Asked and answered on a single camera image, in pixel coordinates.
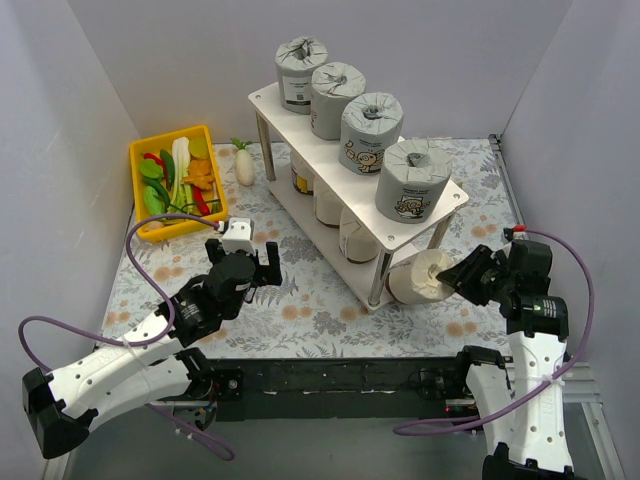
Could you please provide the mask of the beige roll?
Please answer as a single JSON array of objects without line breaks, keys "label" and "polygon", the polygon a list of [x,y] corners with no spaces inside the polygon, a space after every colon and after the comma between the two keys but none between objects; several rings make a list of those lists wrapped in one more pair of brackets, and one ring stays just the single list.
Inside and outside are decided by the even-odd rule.
[{"label": "beige roll", "polygon": [[316,219],[330,228],[340,226],[343,202],[319,176],[313,183],[313,207]]},{"label": "beige roll", "polygon": [[454,290],[437,275],[454,265],[443,250],[426,249],[395,264],[386,279],[386,289],[399,303],[419,305],[446,300]]},{"label": "beige roll", "polygon": [[294,150],[290,151],[290,167],[294,189],[301,194],[312,195],[315,175],[307,162]]},{"label": "beige roll", "polygon": [[379,253],[374,237],[347,208],[341,212],[339,248],[349,262],[356,264],[369,262]]}]

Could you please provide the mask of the grey roll with cartoon label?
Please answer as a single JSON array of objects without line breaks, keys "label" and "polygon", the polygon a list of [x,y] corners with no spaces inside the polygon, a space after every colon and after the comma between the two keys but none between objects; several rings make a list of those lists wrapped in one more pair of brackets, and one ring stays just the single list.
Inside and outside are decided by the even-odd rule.
[{"label": "grey roll with cartoon label", "polygon": [[331,62],[316,69],[311,78],[312,133],[323,140],[339,140],[344,109],[365,90],[365,76],[352,65]]}]

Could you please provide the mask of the grey roll with QR label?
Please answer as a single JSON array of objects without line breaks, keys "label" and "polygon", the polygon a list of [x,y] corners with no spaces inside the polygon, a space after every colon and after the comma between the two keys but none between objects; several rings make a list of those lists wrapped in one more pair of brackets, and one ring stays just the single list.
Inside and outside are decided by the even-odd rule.
[{"label": "grey roll with QR label", "polygon": [[328,62],[328,51],[316,37],[302,36],[280,45],[275,56],[281,105],[309,115],[313,73]]}]

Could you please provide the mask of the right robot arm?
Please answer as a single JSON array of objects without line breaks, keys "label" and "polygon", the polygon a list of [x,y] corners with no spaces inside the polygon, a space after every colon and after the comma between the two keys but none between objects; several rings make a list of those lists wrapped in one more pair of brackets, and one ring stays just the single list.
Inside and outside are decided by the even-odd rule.
[{"label": "right robot arm", "polygon": [[549,295],[551,248],[514,240],[508,250],[481,245],[437,279],[476,306],[495,302],[506,321],[514,371],[486,349],[466,347],[454,389],[474,397],[485,420],[485,479],[569,479],[563,383],[555,378],[569,335],[564,300]]}]

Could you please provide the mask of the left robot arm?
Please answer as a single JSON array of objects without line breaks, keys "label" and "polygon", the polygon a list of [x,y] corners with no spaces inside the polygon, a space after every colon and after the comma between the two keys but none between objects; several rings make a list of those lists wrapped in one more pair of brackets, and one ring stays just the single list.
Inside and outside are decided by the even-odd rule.
[{"label": "left robot arm", "polygon": [[195,344],[239,316],[256,289],[282,283],[278,246],[268,262],[255,253],[224,251],[211,239],[212,267],[117,339],[67,366],[38,366],[22,378],[23,409],[42,456],[60,457],[114,417],[166,398],[205,398],[220,386]]}]

